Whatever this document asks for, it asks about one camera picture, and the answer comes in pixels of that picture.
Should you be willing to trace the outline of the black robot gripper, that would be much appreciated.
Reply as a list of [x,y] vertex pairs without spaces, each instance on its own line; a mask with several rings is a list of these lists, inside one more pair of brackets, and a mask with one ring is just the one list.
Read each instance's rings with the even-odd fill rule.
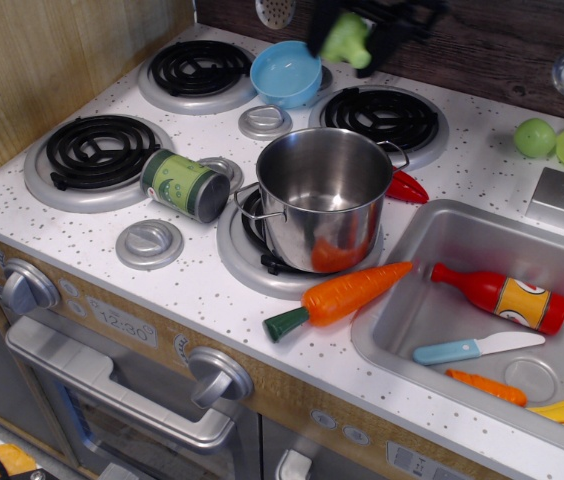
[[338,19],[341,9],[353,12],[371,24],[365,48],[371,54],[366,67],[356,70],[358,78],[367,78],[378,70],[398,48],[409,40],[428,40],[436,24],[450,11],[448,1],[319,0],[315,2],[306,44],[316,57]]

